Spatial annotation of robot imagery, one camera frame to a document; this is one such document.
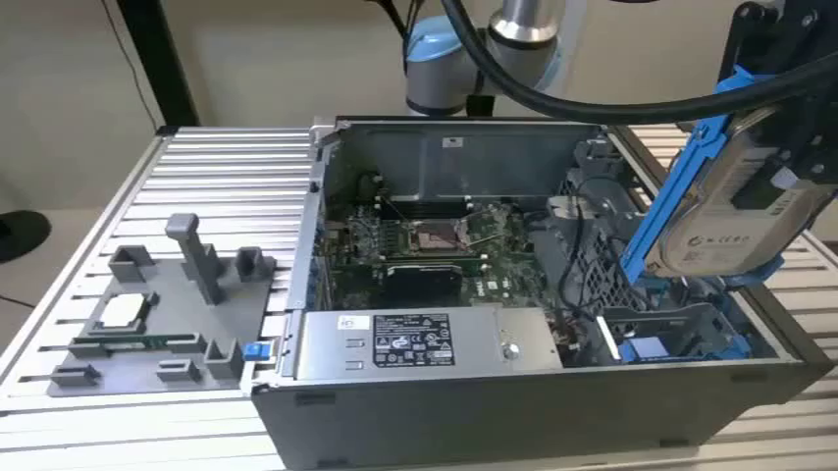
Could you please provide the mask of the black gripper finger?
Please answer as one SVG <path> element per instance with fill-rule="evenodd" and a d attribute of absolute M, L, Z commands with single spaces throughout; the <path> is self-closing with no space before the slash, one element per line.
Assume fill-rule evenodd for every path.
<path fill-rule="evenodd" d="M 768 157 L 734 194 L 734 206 L 768 206 L 804 180 L 836 182 L 836 85 L 780 102 L 758 127 L 756 146 Z"/>

